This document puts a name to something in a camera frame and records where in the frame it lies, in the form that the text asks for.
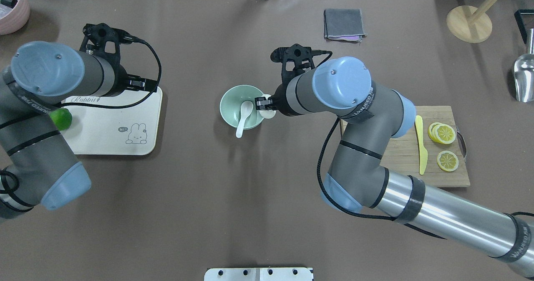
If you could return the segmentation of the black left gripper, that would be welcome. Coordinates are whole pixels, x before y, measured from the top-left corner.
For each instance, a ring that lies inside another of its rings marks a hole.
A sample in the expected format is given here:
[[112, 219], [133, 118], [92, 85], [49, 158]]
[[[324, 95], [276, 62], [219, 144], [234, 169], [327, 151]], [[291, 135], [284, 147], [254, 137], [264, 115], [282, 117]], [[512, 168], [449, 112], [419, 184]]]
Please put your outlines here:
[[127, 74], [122, 67], [118, 29], [105, 23], [88, 23], [83, 34], [79, 51], [88, 54], [96, 78], [96, 90], [91, 95], [119, 95], [124, 90], [154, 91], [158, 87], [158, 81]]

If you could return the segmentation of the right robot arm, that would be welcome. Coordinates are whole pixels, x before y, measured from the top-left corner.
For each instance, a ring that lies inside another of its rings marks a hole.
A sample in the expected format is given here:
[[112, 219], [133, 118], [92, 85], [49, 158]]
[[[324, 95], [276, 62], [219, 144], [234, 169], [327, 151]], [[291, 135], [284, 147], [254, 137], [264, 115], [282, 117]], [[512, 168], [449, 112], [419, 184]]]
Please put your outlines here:
[[361, 60], [331, 55], [299, 44], [275, 49], [270, 58], [282, 64], [282, 83], [273, 96], [255, 99], [262, 112], [331, 112], [345, 125], [328, 172], [318, 177], [328, 203], [359, 218], [363, 207], [377, 209], [382, 215], [370, 218], [457, 241], [532, 280], [533, 223], [427, 185], [415, 144], [428, 137], [413, 129], [421, 124], [416, 106], [375, 82]]

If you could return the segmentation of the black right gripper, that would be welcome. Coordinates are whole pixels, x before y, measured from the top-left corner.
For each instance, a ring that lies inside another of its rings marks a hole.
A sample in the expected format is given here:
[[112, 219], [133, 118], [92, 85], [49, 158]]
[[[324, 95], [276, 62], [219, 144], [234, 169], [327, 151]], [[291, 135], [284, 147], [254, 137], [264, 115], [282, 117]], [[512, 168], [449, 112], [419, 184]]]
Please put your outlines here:
[[[282, 88], [286, 88], [293, 78], [305, 73], [306, 68], [315, 68], [313, 57], [321, 54], [321, 50], [304, 47], [298, 43], [290, 47], [275, 49], [271, 53], [270, 59], [274, 63], [282, 64], [282, 84], [275, 92], [278, 93]], [[271, 97], [260, 96], [255, 98], [255, 108], [258, 111], [275, 110], [275, 105]]]

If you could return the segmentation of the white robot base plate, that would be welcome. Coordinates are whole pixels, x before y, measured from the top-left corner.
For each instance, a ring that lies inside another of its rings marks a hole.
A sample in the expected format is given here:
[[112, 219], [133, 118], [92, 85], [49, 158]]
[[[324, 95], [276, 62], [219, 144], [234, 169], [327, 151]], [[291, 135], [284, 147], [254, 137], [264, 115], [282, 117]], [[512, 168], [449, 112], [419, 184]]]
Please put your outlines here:
[[211, 268], [204, 281], [314, 281], [314, 273], [312, 268], [298, 266]]

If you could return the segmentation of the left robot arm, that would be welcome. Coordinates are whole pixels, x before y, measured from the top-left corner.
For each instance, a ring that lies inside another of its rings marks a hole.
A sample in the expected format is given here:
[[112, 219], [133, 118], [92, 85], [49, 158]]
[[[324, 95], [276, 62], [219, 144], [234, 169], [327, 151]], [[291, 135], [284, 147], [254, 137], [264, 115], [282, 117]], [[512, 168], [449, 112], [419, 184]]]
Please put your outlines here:
[[86, 24], [80, 49], [32, 41], [1, 72], [0, 140], [12, 164], [1, 170], [1, 222], [41, 204], [56, 210], [91, 188], [91, 180], [51, 112], [71, 96], [111, 97], [125, 90], [153, 94], [160, 79], [128, 74], [120, 45], [145, 40], [105, 23]]

